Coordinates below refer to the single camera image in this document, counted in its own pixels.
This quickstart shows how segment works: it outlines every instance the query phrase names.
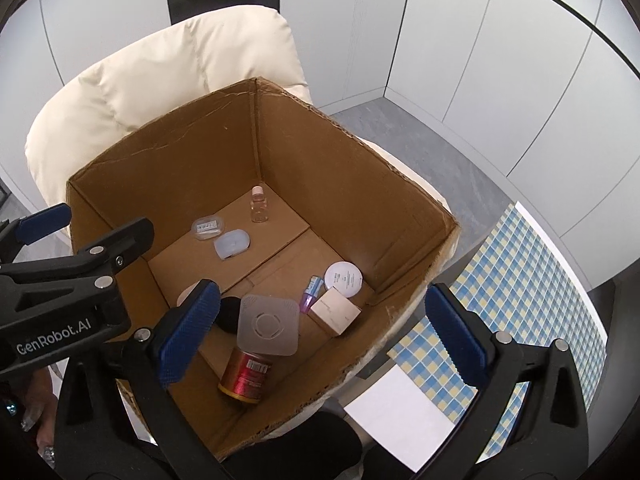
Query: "cardboard box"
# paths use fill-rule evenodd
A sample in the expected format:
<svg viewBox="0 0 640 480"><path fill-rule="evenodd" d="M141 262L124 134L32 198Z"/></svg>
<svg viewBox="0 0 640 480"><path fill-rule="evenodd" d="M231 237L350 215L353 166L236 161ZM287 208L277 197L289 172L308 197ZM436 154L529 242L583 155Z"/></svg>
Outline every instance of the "cardboard box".
<svg viewBox="0 0 640 480"><path fill-rule="evenodd" d="M249 194L259 182L270 219L253 224ZM153 327L200 278L226 295L298 301L309 277L329 264L348 260L362 271L365 283L351 298L362 313L335 338L301 316L298 351L274 360L256 406L217 389L235 338L213 327L170 393L219 458L356 373L417 306L459 232L439 202L357 137L260 78L125 137L69 180L67 201L75 249L138 216L155 226L151 250L117 278L131 330ZM214 213L226 230L249 233L246 252L222 262L211 240L190 234L196 218Z"/></svg>
<svg viewBox="0 0 640 480"><path fill-rule="evenodd" d="M358 314L360 309L332 287L311 306L308 316L333 337L347 330Z"/></svg>

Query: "purple bottle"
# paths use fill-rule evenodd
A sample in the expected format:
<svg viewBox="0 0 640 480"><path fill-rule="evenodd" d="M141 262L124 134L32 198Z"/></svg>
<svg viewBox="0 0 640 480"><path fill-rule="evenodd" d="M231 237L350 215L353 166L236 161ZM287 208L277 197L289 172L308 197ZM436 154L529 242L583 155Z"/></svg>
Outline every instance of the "purple bottle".
<svg viewBox="0 0 640 480"><path fill-rule="evenodd" d="M304 293L302 294L302 298L300 299L300 312L302 314L306 314L309 312L311 305L313 305L318 296L320 295L320 289L322 288L322 284L324 281L320 276L312 276L311 280L309 280L309 284L306 286Z"/></svg>

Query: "blue checkered cloth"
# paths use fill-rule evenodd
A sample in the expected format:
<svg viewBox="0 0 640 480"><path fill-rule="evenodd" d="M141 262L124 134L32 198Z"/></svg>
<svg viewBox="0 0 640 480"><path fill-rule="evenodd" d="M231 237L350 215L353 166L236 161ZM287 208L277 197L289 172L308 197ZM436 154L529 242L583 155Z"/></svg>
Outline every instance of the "blue checkered cloth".
<svg viewBox="0 0 640 480"><path fill-rule="evenodd" d="M451 291L492 332L506 330L517 342L531 345L548 346L556 338L567 341L589 407L606 357L599 320L593 318L562 265L514 205L507 208ZM460 378L428 318L388 355L449 420L460 420L476 389ZM493 456L502 449L526 391L527 383L516 385L485 455Z"/></svg>

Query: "white paper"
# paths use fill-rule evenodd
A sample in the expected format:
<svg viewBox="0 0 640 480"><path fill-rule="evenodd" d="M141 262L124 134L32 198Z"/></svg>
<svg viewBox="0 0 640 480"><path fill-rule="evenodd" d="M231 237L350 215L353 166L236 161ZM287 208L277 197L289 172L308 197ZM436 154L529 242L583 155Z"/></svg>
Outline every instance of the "white paper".
<svg viewBox="0 0 640 480"><path fill-rule="evenodd" d="M398 365L345 411L413 472L430 459L454 427Z"/></svg>

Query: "product label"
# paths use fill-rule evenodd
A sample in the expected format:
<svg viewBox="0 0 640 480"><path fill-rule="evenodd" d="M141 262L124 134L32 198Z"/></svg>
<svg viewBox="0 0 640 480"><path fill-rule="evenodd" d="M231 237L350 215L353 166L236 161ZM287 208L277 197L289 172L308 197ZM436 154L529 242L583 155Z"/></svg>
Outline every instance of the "product label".
<svg viewBox="0 0 640 480"><path fill-rule="evenodd" d="M204 224L196 225L196 232L197 233L202 233L204 231L209 231L209 230L217 229L217 228L218 228L218 221L217 220L212 220L211 222L206 222Z"/></svg>
<svg viewBox="0 0 640 480"><path fill-rule="evenodd" d="M347 270L343 272L335 272L334 282L332 283L332 285L335 288L338 288L338 290L350 290L352 288L355 288L356 286L361 286L362 282L360 280L356 282L356 275Z"/></svg>
<svg viewBox="0 0 640 480"><path fill-rule="evenodd" d="M267 370L269 369L269 365L259 363L258 361L254 361L252 359L249 359L247 361L246 367L249 368L249 370L260 372L261 374L267 373Z"/></svg>
<svg viewBox="0 0 640 480"><path fill-rule="evenodd" d="M306 286L305 294L317 298L320 292L320 287L322 287L323 283L324 280L322 280L322 278L320 278L319 276L312 276L309 284Z"/></svg>
<svg viewBox="0 0 640 480"><path fill-rule="evenodd" d="M80 319L58 322L36 335L18 336L12 343L18 358L24 362L75 343L96 333L97 330L98 322L95 316L87 314Z"/></svg>

